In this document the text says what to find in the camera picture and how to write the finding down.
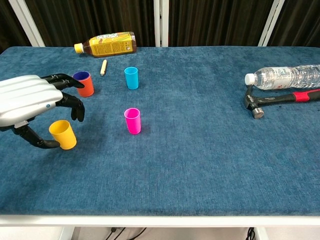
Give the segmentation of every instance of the orange cup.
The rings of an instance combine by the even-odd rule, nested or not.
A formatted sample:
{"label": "orange cup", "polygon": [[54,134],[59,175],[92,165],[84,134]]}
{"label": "orange cup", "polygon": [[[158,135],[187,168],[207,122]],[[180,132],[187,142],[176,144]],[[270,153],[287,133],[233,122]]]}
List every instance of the orange cup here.
{"label": "orange cup", "polygon": [[76,89],[81,97],[90,97],[94,94],[95,89],[89,72],[78,71],[72,77],[84,85],[84,88]]}

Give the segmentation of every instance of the hammer head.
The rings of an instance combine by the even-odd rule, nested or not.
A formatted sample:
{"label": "hammer head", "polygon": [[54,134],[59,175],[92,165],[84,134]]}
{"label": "hammer head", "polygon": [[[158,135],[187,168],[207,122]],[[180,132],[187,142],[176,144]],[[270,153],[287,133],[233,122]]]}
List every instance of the hammer head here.
{"label": "hammer head", "polygon": [[252,111],[252,116],[255,119],[260,119],[264,116],[264,111],[258,106],[259,102],[255,96],[252,95],[253,85],[247,86],[247,90],[244,95],[244,106],[246,109]]}

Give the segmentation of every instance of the yellow cup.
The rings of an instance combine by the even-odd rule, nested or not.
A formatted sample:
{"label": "yellow cup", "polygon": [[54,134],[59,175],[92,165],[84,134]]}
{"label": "yellow cup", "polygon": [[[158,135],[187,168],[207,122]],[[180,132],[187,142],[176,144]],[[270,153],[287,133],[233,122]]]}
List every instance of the yellow cup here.
{"label": "yellow cup", "polygon": [[64,150],[72,149],[77,144],[74,131],[67,120],[55,121],[50,125],[49,132]]}

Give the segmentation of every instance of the white table edge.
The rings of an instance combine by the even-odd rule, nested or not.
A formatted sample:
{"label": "white table edge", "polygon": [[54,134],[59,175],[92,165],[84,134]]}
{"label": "white table edge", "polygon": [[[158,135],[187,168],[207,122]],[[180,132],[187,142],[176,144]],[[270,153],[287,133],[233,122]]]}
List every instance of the white table edge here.
{"label": "white table edge", "polygon": [[320,216],[86,216],[0,215],[0,227],[132,228],[320,227]]}

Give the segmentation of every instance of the yellow label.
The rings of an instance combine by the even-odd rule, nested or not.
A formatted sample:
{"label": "yellow label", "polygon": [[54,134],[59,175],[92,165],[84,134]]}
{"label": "yellow label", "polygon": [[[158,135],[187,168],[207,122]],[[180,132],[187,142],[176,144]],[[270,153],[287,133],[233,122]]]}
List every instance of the yellow label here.
{"label": "yellow label", "polygon": [[118,32],[95,36],[89,40],[89,44],[93,55],[103,56],[132,53],[132,40],[134,36],[131,36],[129,32]]}

